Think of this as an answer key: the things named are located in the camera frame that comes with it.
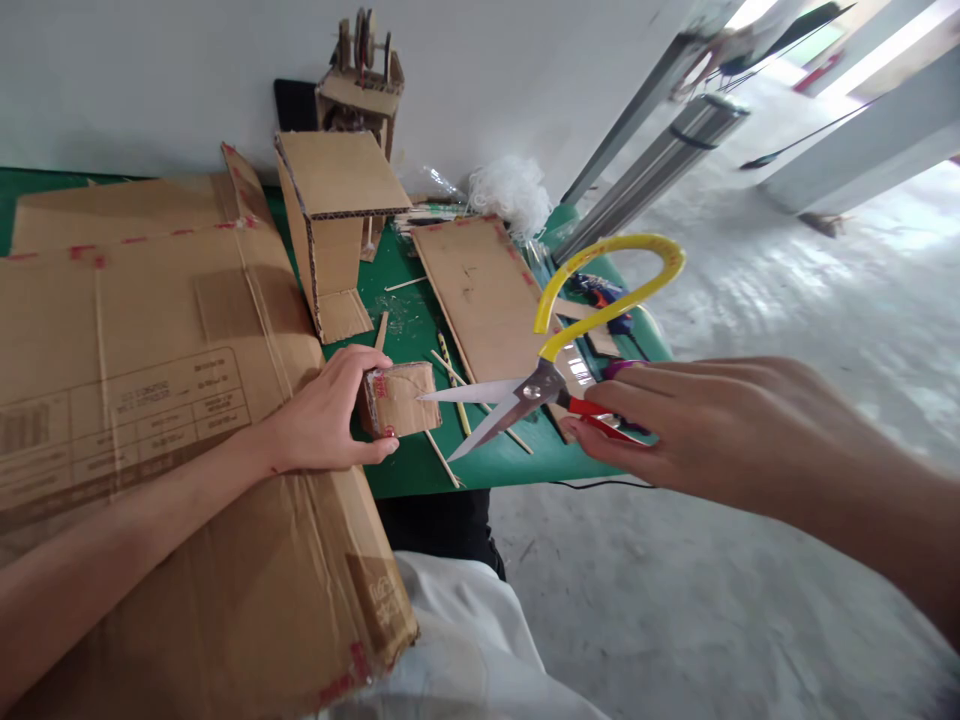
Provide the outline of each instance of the scissor blade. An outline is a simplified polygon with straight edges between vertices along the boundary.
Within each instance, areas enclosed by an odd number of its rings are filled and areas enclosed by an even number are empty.
[[[459,460],[471,450],[475,450],[486,442],[496,437],[504,428],[510,427],[513,420],[510,420],[512,411],[520,404],[520,398],[509,393],[506,397],[500,398],[500,402],[487,415],[483,422],[473,429],[473,432],[460,443],[460,447],[453,451],[453,455],[447,458],[447,462]]]
[[[492,382],[477,383],[476,385],[461,385],[449,390],[421,395],[418,400],[434,400],[436,402],[501,402],[507,395],[520,387],[526,378],[514,380],[494,380]]]

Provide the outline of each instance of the green table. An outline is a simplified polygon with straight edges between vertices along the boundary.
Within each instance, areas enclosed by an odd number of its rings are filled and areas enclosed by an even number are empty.
[[[123,178],[116,176],[0,169],[0,255],[6,255],[10,251],[18,196],[84,187],[87,185],[88,178],[98,184],[124,181]],[[283,236],[290,261],[295,266],[280,189],[267,188],[266,193],[270,210]],[[550,231],[574,217],[576,217],[576,211],[573,208],[561,206],[554,212],[547,226],[548,244]],[[450,330],[428,282],[410,285],[391,293],[385,293],[383,290],[385,287],[424,275],[420,261],[408,257],[408,249],[409,245],[388,229],[380,242],[376,261],[360,263],[360,297],[373,318],[374,325],[379,322],[380,314],[384,310],[390,312],[389,331],[384,351],[398,363],[432,360],[430,350],[439,350],[436,336],[437,328],[440,327],[447,336],[451,352],[456,354]],[[588,270],[608,280],[622,282],[608,258],[594,260],[588,266]],[[646,316],[639,311],[634,311],[634,319],[634,334],[650,359],[669,359],[669,351]],[[349,343],[372,345],[375,332],[324,346],[324,354],[329,357],[334,350]],[[636,349],[632,343],[624,342],[620,338],[617,338],[617,342],[625,358],[636,357]],[[453,363],[457,371],[464,375],[459,358],[454,357]],[[593,364],[593,369],[596,370],[605,364],[605,361],[598,361]],[[448,386],[446,373],[439,368],[436,379],[438,388]],[[442,403],[441,412],[443,425],[432,433],[441,451],[449,455],[463,440],[463,433],[454,404]],[[479,425],[484,418],[483,411],[474,405],[467,405],[467,415],[472,427]],[[553,423],[543,411],[534,413],[531,417],[519,422],[514,430],[533,448],[535,454],[528,455],[508,437],[497,438],[455,463],[454,471],[469,489],[552,480],[576,480],[619,473],[614,468],[591,460],[577,445],[564,445]],[[365,471],[376,497],[453,490],[440,461],[423,434],[403,438],[400,449],[396,453],[382,465],[367,467]]]

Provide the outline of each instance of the bamboo skewer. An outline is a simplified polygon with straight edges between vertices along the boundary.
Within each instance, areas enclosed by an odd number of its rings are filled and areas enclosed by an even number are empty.
[[[448,363],[446,363],[446,362],[444,362],[443,358],[440,357],[440,356],[437,354],[437,351],[436,351],[436,350],[431,350],[430,352],[433,353],[433,356],[437,359],[437,362],[440,363],[441,365],[443,365],[443,367],[446,368],[447,372],[451,373],[451,374],[457,379],[457,382],[459,382],[461,385],[469,385],[469,384],[470,384],[470,383],[468,383],[468,382],[464,382],[463,378],[460,377],[460,376],[457,374],[457,371],[453,369],[453,366],[450,365],[450,364],[448,364]],[[479,405],[480,407],[482,407],[482,408],[483,408],[484,410],[486,410],[488,413],[493,412],[493,411],[490,409],[490,406],[487,405],[486,403],[477,403],[477,405]],[[530,448],[530,446],[527,445],[523,440],[521,440],[513,430],[511,430],[510,428],[507,428],[506,433],[507,433],[507,435],[509,435],[511,438],[513,438],[514,442],[516,442],[517,445],[519,445],[519,446],[522,447],[524,450],[526,450],[529,455],[533,455],[533,450]]]
[[[447,351],[447,340],[443,337],[443,333],[437,330],[437,340],[440,343],[440,355],[443,356],[443,359],[446,362],[450,362],[450,353]],[[447,378],[450,380],[450,387],[457,386],[457,379],[453,377],[453,372],[447,370]],[[463,403],[457,403],[457,414],[460,416],[460,427],[463,428],[463,433],[467,437],[470,437],[472,430],[470,429],[470,421],[467,419],[467,410],[463,407]]]
[[[422,278],[417,278],[416,280],[407,280],[407,282],[400,283],[399,285],[391,285],[388,288],[384,288],[383,291],[390,292],[391,290],[397,290],[399,288],[406,287],[407,285],[413,285],[414,283],[423,282],[426,279],[427,279],[427,276],[424,275]]]
[[[377,329],[377,341],[374,343],[374,347],[377,350],[383,352],[383,343],[387,339],[387,321],[390,319],[390,312],[384,311],[383,315],[380,316],[380,327]]]
[[[450,478],[450,482],[452,482],[453,486],[459,490],[460,486],[463,485],[463,483],[460,482],[460,478],[453,474],[453,470],[451,470],[450,466],[447,464],[446,458],[443,457],[443,453],[440,452],[440,448],[437,447],[437,442],[433,439],[433,435],[430,434],[430,431],[424,430],[424,432],[427,434],[427,440],[429,440],[430,444],[433,445],[433,451],[437,454],[437,457],[440,458],[440,462],[443,463],[443,469],[447,471],[447,477]]]

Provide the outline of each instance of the gray floor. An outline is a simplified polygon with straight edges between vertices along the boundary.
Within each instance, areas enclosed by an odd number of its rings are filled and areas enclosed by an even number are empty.
[[[960,466],[960,168],[857,208],[831,240],[752,187],[777,165],[736,168],[842,112],[762,75],[737,94],[756,116],[632,226],[687,250],[648,306],[675,355],[800,358],[897,440]],[[673,112],[660,108],[600,191]],[[655,262],[625,257],[625,280]],[[548,672],[612,717],[938,716],[924,710],[951,651],[884,580],[791,528],[666,491],[493,496]]]

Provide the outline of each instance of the left hand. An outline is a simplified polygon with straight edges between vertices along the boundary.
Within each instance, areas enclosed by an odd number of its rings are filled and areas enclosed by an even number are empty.
[[[296,468],[334,470],[377,465],[400,447],[396,438],[372,443],[350,435],[350,414],[366,370],[388,368],[393,361],[365,345],[337,350],[320,376],[261,423],[274,473]]]

